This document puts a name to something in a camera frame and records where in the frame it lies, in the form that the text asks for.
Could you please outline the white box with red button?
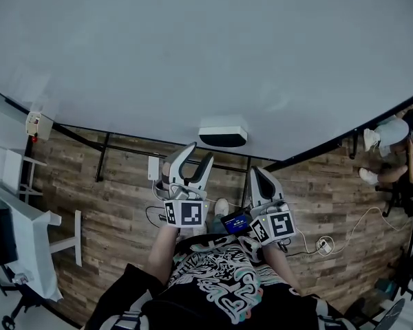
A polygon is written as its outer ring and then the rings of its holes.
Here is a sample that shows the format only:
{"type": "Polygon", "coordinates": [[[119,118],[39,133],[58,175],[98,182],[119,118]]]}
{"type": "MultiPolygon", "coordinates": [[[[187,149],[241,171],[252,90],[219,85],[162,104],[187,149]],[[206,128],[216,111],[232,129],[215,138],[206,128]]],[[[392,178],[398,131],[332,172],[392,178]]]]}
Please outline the white box with red button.
{"type": "Polygon", "coordinates": [[[35,143],[38,140],[49,140],[54,122],[42,113],[29,112],[25,121],[26,133],[35,143]]]}

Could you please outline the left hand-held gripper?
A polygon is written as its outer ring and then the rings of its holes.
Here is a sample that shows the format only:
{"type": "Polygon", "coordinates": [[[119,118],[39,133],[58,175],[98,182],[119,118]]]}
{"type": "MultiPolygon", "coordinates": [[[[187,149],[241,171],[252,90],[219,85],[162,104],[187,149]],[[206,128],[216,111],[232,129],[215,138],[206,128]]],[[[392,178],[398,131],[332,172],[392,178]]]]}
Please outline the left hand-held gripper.
{"type": "Polygon", "coordinates": [[[157,183],[157,197],[163,201],[167,224],[173,227],[201,227],[209,211],[206,188],[214,163],[212,153],[207,153],[199,163],[192,177],[183,186],[182,168],[197,146],[192,142],[165,158],[171,165],[172,183],[164,189],[157,183]]]}

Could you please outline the person's right forearm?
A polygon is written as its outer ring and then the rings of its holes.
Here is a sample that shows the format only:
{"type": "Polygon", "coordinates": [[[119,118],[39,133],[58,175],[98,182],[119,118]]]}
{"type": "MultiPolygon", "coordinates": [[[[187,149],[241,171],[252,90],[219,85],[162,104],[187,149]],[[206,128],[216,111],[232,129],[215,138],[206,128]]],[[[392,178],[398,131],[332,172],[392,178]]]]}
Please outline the person's right forearm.
{"type": "Polygon", "coordinates": [[[301,286],[288,264],[286,255],[276,245],[266,245],[262,247],[266,263],[284,279],[299,295],[301,286]]]}

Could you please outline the white cloth covered table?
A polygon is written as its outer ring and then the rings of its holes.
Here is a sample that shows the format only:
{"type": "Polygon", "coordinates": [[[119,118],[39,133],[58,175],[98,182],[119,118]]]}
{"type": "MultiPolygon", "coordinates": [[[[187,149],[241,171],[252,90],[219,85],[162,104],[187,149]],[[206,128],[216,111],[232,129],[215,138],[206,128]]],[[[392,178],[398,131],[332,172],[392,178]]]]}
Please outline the white cloth covered table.
{"type": "Polygon", "coordinates": [[[74,213],[74,236],[49,242],[48,226],[60,226],[62,218],[51,212],[42,212],[0,187],[0,200],[10,208],[17,260],[8,263],[18,279],[44,299],[59,301],[63,298],[52,259],[53,253],[74,249],[75,262],[82,265],[81,211],[74,213]]]}

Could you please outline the person's left forearm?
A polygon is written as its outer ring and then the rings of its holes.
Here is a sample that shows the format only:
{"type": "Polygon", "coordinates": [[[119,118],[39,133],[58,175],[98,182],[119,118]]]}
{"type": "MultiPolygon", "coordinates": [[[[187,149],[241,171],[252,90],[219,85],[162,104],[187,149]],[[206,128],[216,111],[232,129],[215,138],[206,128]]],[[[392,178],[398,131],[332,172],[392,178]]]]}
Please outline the person's left forearm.
{"type": "Polygon", "coordinates": [[[179,229],[171,225],[162,226],[154,241],[144,271],[166,285],[171,275],[173,255],[179,229]]]}

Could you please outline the dark marble round table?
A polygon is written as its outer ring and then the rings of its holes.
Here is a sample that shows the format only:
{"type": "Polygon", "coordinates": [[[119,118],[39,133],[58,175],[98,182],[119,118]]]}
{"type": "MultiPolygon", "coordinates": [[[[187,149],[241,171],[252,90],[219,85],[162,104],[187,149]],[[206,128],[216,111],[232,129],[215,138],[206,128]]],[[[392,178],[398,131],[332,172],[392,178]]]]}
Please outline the dark marble round table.
{"type": "Polygon", "coordinates": [[[401,312],[405,306],[405,299],[398,300],[384,315],[384,317],[378,321],[374,330],[390,330],[390,328],[399,319],[401,312]]]}

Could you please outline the white side table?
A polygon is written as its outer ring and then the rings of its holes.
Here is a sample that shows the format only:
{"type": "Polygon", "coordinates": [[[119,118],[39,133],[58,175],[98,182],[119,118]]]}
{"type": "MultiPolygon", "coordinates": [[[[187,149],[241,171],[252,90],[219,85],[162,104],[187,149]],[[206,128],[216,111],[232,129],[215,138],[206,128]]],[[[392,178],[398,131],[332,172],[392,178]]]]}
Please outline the white side table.
{"type": "Polygon", "coordinates": [[[0,146],[0,187],[15,196],[42,197],[43,193],[33,188],[35,166],[47,166],[46,163],[25,156],[21,150],[0,146]]]}

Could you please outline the black and white whiteboard eraser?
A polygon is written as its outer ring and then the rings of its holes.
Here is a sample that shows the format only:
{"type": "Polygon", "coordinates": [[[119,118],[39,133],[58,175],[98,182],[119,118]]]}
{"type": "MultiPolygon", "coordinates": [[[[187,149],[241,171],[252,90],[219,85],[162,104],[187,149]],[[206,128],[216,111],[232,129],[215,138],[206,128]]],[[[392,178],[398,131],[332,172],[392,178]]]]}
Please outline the black and white whiteboard eraser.
{"type": "Polygon", "coordinates": [[[201,119],[198,136],[208,146],[237,148],[248,141],[246,128],[239,115],[213,116],[201,119]]]}

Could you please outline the small blue screen device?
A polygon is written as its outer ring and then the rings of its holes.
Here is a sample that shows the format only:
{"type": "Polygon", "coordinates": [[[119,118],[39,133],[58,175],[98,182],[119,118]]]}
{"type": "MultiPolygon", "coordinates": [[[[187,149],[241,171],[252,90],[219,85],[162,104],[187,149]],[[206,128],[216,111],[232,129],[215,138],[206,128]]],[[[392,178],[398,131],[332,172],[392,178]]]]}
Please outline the small blue screen device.
{"type": "Polygon", "coordinates": [[[243,210],[228,214],[220,219],[228,234],[244,234],[250,230],[251,216],[243,210]]]}

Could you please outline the person's white shoe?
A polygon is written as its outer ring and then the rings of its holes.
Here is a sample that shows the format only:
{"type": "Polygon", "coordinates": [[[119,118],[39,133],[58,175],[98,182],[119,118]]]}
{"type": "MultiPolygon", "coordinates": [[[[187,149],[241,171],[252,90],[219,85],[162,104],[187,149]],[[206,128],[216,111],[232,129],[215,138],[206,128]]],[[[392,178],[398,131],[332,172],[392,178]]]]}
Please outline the person's white shoe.
{"type": "Polygon", "coordinates": [[[214,213],[216,217],[224,217],[229,214],[229,203],[225,198],[216,201],[214,213]]]}

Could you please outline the black floor stand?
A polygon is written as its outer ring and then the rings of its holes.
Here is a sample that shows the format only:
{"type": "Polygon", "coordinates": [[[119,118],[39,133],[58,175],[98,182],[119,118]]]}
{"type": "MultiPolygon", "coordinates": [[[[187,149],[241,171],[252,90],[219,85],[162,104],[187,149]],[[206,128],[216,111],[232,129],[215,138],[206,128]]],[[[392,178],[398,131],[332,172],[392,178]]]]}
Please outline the black floor stand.
{"type": "Polygon", "coordinates": [[[408,256],[404,252],[404,249],[401,251],[401,256],[396,264],[387,264],[388,268],[394,270],[394,274],[390,277],[390,280],[394,281],[400,288],[401,295],[408,293],[411,295],[410,300],[413,300],[413,289],[409,288],[410,282],[413,281],[413,255],[408,256]]]}

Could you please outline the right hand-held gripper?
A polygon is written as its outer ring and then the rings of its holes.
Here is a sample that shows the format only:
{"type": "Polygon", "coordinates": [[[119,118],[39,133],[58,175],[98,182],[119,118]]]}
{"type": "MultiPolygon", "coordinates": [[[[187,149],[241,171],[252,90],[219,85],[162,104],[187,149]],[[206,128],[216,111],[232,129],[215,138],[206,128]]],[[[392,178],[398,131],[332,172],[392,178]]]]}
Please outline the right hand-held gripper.
{"type": "Polygon", "coordinates": [[[269,245],[295,236],[293,214],[288,204],[279,200],[283,199],[280,182],[264,168],[252,166],[249,184],[253,206],[250,211],[253,218],[250,227],[257,240],[262,245],[269,245]]]}

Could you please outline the teal box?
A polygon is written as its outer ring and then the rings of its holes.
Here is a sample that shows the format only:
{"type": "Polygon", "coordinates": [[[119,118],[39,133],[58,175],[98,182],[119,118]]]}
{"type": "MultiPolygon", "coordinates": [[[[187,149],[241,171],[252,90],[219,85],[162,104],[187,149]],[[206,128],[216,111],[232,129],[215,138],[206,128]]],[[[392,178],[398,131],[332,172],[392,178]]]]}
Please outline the teal box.
{"type": "Polygon", "coordinates": [[[380,292],[383,292],[387,298],[391,298],[398,288],[398,285],[393,280],[379,278],[374,284],[374,288],[378,289],[380,292]]]}

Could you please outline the person's left hand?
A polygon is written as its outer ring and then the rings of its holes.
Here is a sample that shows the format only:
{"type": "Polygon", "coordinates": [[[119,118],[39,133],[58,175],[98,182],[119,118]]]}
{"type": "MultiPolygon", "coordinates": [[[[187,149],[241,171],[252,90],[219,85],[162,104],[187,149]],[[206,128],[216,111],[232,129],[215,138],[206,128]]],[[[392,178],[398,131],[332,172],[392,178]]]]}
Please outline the person's left hand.
{"type": "Polygon", "coordinates": [[[165,190],[169,190],[169,185],[172,183],[170,171],[171,171],[170,163],[164,162],[162,165],[162,187],[165,190]]]}

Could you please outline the person's black patterned shirt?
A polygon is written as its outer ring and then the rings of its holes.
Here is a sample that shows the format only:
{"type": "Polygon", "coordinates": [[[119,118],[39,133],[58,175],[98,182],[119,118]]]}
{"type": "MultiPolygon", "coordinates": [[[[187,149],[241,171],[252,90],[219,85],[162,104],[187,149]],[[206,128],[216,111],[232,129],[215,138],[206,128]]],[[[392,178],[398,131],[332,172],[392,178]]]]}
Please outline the person's black patterned shirt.
{"type": "Polygon", "coordinates": [[[84,330],[357,330],[320,297],[302,296],[246,236],[179,244],[167,283],[128,265],[84,330]]]}

